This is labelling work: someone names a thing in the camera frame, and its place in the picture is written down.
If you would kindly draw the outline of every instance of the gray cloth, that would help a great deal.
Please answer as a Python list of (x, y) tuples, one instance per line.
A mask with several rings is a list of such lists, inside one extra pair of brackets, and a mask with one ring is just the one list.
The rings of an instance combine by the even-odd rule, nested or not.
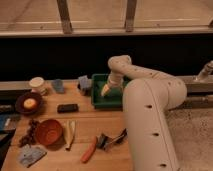
[(63, 94), (64, 93), (64, 87), (63, 82), (61, 79), (55, 79), (51, 82), (52, 87), (56, 91), (56, 93)]
[(18, 161), (25, 167), (30, 167), (43, 156), (47, 154), (46, 151), (39, 147), (30, 147), (28, 144), (21, 148), (21, 153), (18, 156)]
[(79, 84), (80, 84), (80, 89), (81, 89), (82, 91), (90, 90), (90, 89), (91, 89), (91, 87), (92, 87), (92, 82), (91, 82), (91, 80), (89, 80), (89, 79), (87, 78), (87, 75), (78, 77), (78, 81), (79, 81)]

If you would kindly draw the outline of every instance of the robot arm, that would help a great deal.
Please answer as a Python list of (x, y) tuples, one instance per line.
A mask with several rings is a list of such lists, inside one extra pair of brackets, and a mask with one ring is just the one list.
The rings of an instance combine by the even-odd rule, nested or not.
[(103, 96), (111, 88), (123, 89), (123, 76), (133, 79), (124, 89), (123, 110), (134, 169), (177, 171), (179, 163), (164, 111), (185, 100), (184, 82), (164, 72), (134, 66), (127, 55), (110, 58), (108, 65), (111, 73)]

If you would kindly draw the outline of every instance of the black wall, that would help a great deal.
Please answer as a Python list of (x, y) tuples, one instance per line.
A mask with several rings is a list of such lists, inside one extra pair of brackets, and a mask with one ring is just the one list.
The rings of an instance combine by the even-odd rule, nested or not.
[(213, 60), (213, 34), (1, 38), (0, 81), (106, 73), (108, 58), (122, 54), (136, 65), (174, 75), (197, 74)]

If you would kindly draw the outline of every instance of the orange carrot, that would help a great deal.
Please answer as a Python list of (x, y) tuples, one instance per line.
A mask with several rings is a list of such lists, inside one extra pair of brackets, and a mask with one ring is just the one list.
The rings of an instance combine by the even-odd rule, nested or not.
[(89, 148), (86, 150), (86, 152), (81, 157), (82, 163), (86, 163), (90, 159), (90, 157), (93, 155), (93, 153), (95, 152), (95, 149), (96, 149), (97, 142), (98, 142), (98, 138), (94, 137), (91, 145), (89, 146)]

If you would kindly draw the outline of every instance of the cup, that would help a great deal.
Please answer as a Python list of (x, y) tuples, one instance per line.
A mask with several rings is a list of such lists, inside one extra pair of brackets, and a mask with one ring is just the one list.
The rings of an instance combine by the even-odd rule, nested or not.
[(29, 82), (30, 87), (32, 88), (32, 92), (37, 92), (41, 95), (45, 95), (47, 93), (47, 89), (45, 88), (45, 81), (42, 77), (34, 77)]

